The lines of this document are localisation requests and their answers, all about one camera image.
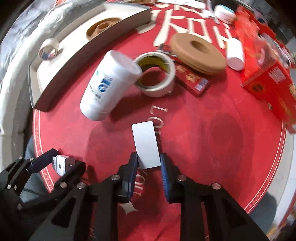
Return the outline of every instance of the brown round object in box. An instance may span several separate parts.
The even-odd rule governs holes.
[[[206,40],[186,33],[173,35],[170,41],[172,51],[189,67],[214,75],[226,68],[222,53]]]
[[[107,28],[121,21],[120,18],[106,18],[102,21],[95,23],[86,31],[86,37],[90,41],[96,37],[99,33],[103,32]]]

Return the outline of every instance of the metal bolt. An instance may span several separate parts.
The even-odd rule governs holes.
[[[221,185],[219,183],[213,183],[212,188],[215,190],[219,190],[221,188]]]
[[[117,180],[120,179],[120,176],[119,176],[118,174],[114,174],[114,175],[111,176],[111,179],[112,179],[113,181],[117,181]]]
[[[61,182],[61,183],[59,184],[59,186],[60,186],[61,188],[66,188],[66,187],[67,187],[67,183],[65,183],[65,182]]]
[[[185,175],[179,175],[177,178],[178,178],[178,180],[181,181],[181,182],[183,182],[183,181],[186,180],[186,176],[185,176]]]
[[[17,204],[17,209],[22,210],[22,205],[20,203]]]
[[[78,184],[77,184],[77,188],[78,188],[78,189],[83,189],[83,188],[85,188],[85,186],[86,186],[85,183],[78,183]]]

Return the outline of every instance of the white plastic bottle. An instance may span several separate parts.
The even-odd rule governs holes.
[[[90,120],[104,120],[141,75],[131,58],[115,50],[107,52],[84,92],[81,112]]]

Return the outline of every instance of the round table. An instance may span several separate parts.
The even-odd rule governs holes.
[[[227,67],[208,77],[212,85],[199,98],[178,84],[162,98],[147,97],[133,86],[104,121],[91,121],[80,111],[84,90],[111,49],[136,58],[159,43],[169,44],[177,31],[202,35],[225,54],[224,40],[234,36],[234,29],[191,8],[156,4],[152,13],[155,23],[120,37],[78,70],[49,112],[34,110],[36,155],[55,148],[86,162],[88,183],[102,181],[135,151],[131,125],[152,120],[161,151],[182,174],[202,184],[220,183],[249,213],[275,175],[286,129],[265,103],[240,86],[238,72]],[[50,165],[41,175],[51,191],[59,176]],[[138,170],[132,201],[120,206],[120,240],[179,240],[180,205],[166,203],[160,168]]]

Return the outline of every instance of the white card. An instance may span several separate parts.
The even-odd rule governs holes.
[[[152,121],[131,125],[141,169],[160,166],[160,158]]]

